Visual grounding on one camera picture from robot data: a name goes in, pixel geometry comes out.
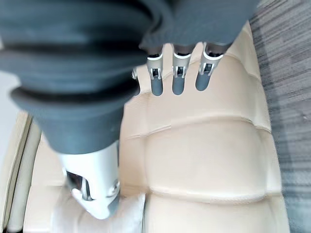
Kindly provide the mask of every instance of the gray fabric sleeve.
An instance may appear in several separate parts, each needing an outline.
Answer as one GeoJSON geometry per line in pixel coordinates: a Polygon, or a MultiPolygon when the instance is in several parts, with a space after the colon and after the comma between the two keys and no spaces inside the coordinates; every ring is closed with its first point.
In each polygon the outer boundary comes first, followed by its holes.
{"type": "Polygon", "coordinates": [[[0,69],[18,75],[12,97],[54,150],[93,152],[119,137],[123,106],[138,89],[131,71],[146,62],[141,49],[231,43],[257,2],[2,0],[0,69]]]}

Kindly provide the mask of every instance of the gray carpet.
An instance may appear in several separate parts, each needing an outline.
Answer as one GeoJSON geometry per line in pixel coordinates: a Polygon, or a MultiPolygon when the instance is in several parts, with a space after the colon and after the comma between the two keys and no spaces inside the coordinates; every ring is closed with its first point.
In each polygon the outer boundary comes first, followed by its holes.
{"type": "Polygon", "coordinates": [[[263,0],[250,20],[292,233],[311,233],[311,0],[263,0]]]}

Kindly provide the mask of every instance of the leather sofa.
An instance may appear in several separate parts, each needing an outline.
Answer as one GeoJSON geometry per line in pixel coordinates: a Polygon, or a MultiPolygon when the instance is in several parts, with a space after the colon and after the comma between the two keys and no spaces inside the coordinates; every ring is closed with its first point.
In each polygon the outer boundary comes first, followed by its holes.
{"type": "MultiPolygon", "coordinates": [[[[147,193],[146,233],[289,233],[249,24],[199,92],[202,48],[193,52],[180,96],[172,93],[170,45],[160,97],[151,94],[147,68],[138,68],[141,93],[126,104],[121,128],[121,192],[147,193]]],[[[17,125],[1,171],[1,227],[48,233],[62,168],[29,116],[17,125]]]]}

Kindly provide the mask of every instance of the robotic hand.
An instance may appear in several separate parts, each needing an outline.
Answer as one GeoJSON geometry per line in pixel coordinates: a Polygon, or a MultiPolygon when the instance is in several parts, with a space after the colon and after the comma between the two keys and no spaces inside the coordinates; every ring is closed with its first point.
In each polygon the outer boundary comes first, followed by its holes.
{"type": "Polygon", "coordinates": [[[196,88],[205,90],[257,3],[1,2],[0,69],[18,75],[21,83],[11,96],[39,124],[58,153],[72,195],[94,217],[110,217],[118,208],[118,141],[124,104],[139,92],[135,67],[147,63],[152,93],[160,96],[162,47],[171,43],[172,89],[180,95],[195,44],[204,42],[196,88]]]}

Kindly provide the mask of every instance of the beige leather seat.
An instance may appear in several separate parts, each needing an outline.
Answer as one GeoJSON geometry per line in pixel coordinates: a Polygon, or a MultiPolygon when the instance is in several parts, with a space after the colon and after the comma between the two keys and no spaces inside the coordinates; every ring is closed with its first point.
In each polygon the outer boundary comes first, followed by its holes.
{"type": "MultiPolygon", "coordinates": [[[[172,93],[170,45],[162,96],[150,94],[147,69],[138,68],[141,94],[127,103],[121,130],[122,193],[148,193],[146,233],[289,233],[250,27],[199,92],[194,84],[202,47],[195,48],[180,96],[172,93]]],[[[63,183],[60,163],[41,139],[25,233],[50,232],[63,183]]]]}

